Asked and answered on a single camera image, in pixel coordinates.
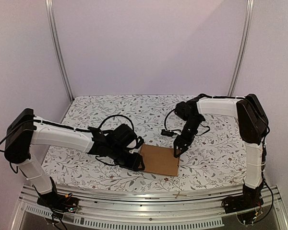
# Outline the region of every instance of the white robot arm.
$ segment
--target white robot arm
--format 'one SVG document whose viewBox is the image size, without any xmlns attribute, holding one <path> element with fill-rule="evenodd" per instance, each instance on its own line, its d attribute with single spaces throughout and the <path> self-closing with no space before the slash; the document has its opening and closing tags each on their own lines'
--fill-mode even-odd
<svg viewBox="0 0 288 230">
<path fill-rule="evenodd" d="M 59 212 L 73 212 L 78 199 L 59 195 L 51 177 L 47 176 L 34 155 L 30 145 L 53 145 L 77 149 L 99 157 L 110 157 L 115 165 L 133 171 L 145 169 L 143 158 L 138 153 L 130 153 L 139 148 L 144 140 L 138 137 L 126 124 L 115 130 L 102 131 L 100 128 L 81 129 L 54 123 L 35 116 L 32 109 L 25 109 L 8 127 L 5 141 L 5 158 L 21 170 L 33 184 L 39 195 L 38 204 Z M 133 148 L 128 146 L 135 142 Z"/>
<path fill-rule="evenodd" d="M 229 98 L 200 94 L 187 102 L 178 103 L 174 113 L 186 121 L 181 134 L 174 140 L 175 157 L 188 150 L 197 134 L 198 126 L 205 120 L 204 114 L 231 116 L 237 120 L 240 136 L 246 147 L 247 172 L 243 195 L 227 197 L 223 206 L 225 211 L 230 213 L 262 205 L 260 191 L 264 185 L 262 172 L 266 156 L 265 137 L 270 129 L 256 95 Z M 173 132 L 168 130 L 162 130 L 161 134 L 173 136 Z"/>
</svg>

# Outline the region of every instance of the pink wall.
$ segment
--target pink wall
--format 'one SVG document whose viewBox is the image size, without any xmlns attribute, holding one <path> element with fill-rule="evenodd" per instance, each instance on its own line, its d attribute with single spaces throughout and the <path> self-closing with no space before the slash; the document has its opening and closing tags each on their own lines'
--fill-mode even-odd
<svg viewBox="0 0 288 230">
<path fill-rule="evenodd" d="M 246 0 L 57 0 L 75 95 L 226 94 Z"/>
<path fill-rule="evenodd" d="M 255 1 L 236 95 L 258 95 L 270 122 L 266 176 L 288 212 L 288 0 Z"/>
<path fill-rule="evenodd" d="M 0 0 L 0 140 L 24 108 L 59 121 L 68 104 L 45 2 Z M 40 159 L 43 150 L 36 152 Z M 8 228 L 23 183 L 0 153 L 0 230 Z"/>
</svg>

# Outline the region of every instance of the metal frame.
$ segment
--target metal frame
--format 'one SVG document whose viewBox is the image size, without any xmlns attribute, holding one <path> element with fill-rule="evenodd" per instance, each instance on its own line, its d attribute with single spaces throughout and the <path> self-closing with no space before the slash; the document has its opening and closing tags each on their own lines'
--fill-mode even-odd
<svg viewBox="0 0 288 230">
<path fill-rule="evenodd" d="M 243 61 L 243 56 L 245 53 L 246 49 L 246 44 L 249 36 L 249 31 L 250 31 L 250 26 L 251 26 L 251 21 L 252 21 L 252 14 L 253 14 L 253 7 L 254 7 L 254 0 L 248 0 L 247 6 L 246 6 L 246 13 L 245 13 L 245 20 L 244 20 L 244 27 L 243 27 L 243 33 L 242 33 L 242 39 L 241 39 L 241 44 L 239 48 L 239 53 L 234 69 L 234 73 L 230 82 L 230 87 L 227 93 L 227 96 L 231 97 L 235 91 L 238 76 L 240 73 L 242 61 Z"/>
<path fill-rule="evenodd" d="M 71 85 L 67 76 L 67 72 L 66 72 L 66 68 L 65 68 L 65 64 L 63 60 L 63 55 L 61 52 L 61 47 L 60 47 L 59 37 L 58 37 L 58 32 L 57 32 L 57 27 L 56 27 L 56 21 L 55 21 L 54 12 L 53 12 L 52 0 L 46 0 L 46 9 L 47 9 L 52 42 L 53 42 L 53 46 L 56 52 L 63 84 L 65 87 L 68 99 L 70 100 L 70 102 L 73 102 L 74 96 L 73 96 L 72 88 L 71 88 Z"/>
<path fill-rule="evenodd" d="M 56 52 L 56 56 L 57 56 L 63 84 L 65 87 L 68 99 L 70 100 L 70 102 L 72 102 L 74 100 L 74 95 L 72 93 L 72 88 L 71 88 L 71 85 L 70 85 L 70 82 L 69 82 L 69 79 L 67 76 L 67 72 L 66 72 L 66 68 L 65 68 L 61 48 L 60 48 L 52 0 L 45 0 L 45 1 L 46 1 L 46 9 L 47 9 L 47 15 L 48 15 L 48 21 L 49 21 L 52 41 L 53 41 L 54 49 Z M 250 31 L 250 26 L 251 26 L 251 21 L 252 21 L 253 7 L 254 7 L 254 0 L 247 0 L 242 39 L 241 39 L 239 53 L 238 53 L 236 65 L 234 68 L 234 73 L 233 73 L 233 76 L 232 76 L 232 79 L 230 82 L 227 96 L 232 96 L 234 91 L 235 91 L 235 87 L 237 84 L 237 80 L 238 80 L 238 76 L 239 76 L 239 72 L 241 69 L 241 65 L 242 65 L 242 61 L 243 61 L 243 57 L 244 57 L 244 53 L 245 53 L 245 49 L 246 49 L 246 45 L 247 45 L 247 40 L 248 40 L 248 36 L 249 36 L 249 31 Z"/>
<path fill-rule="evenodd" d="M 80 189 L 58 185 L 58 192 L 73 192 L 80 199 L 81 210 L 76 214 L 65 214 L 63 221 L 93 229 L 209 229 L 212 224 L 221 227 L 225 214 L 221 207 L 226 196 L 239 195 L 242 185 L 197 191 L 160 192 L 151 194 L 124 193 L 118 191 Z M 282 230 L 288 230 L 288 217 L 276 186 L 272 187 L 276 218 Z M 267 188 L 262 190 L 264 207 L 271 205 L 272 197 Z M 36 204 L 34 188 L 25 185 L 17 204 L 12 230 L 18 230 L 24 212 L 49 218 L 51 211 Z"/>
</svg>

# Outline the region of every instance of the floral tablecloth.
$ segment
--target floral tablecloth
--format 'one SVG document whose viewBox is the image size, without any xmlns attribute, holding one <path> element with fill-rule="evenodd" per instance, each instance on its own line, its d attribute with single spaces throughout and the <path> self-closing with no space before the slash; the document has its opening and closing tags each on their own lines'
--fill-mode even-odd
<svg viewBox="0 0 288 230">
<path fill-rule="evenodd" d="M 160 135 L 164 118 L 178 102 L 191 99 L 183 95 L 120 95 L 77 97 L 68 110 L 63 124 L 97 127 L 110 115 L 128 116 L 135 132 L 147 144 L 172 147 L 173 138 Z M 163 176 L 133 172 L 119 166 L 106 166 L 86 153 L 51 146 L 42 167 L 53 179 L 64 185 L 82 188 L 132 192 L 197 190 L 242 184 L 246 174 L 246 153 L 234 118 L 205 115 L 211 130 L 196 137 L 189 150 L 180 157 L 179 175 Z M 113 129 L 124 118 L 108 120 L 103 129 Z M 183 121 L 174 114 L 168 128 L 182 128 Z"/>
</svg>

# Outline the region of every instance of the cardboard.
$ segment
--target cardboard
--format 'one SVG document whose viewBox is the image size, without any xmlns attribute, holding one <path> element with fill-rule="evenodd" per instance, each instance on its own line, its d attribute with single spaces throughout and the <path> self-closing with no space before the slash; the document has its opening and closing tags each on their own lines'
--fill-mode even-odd
<svg viewBox="0 0 288 230">
<path fill-rule="evenodd" d="M 178 176 L 179 158 L 174 157 L 173 149 L 143 144 L 140 154 L 145 164 L 144 172 Z"/>
</svg>

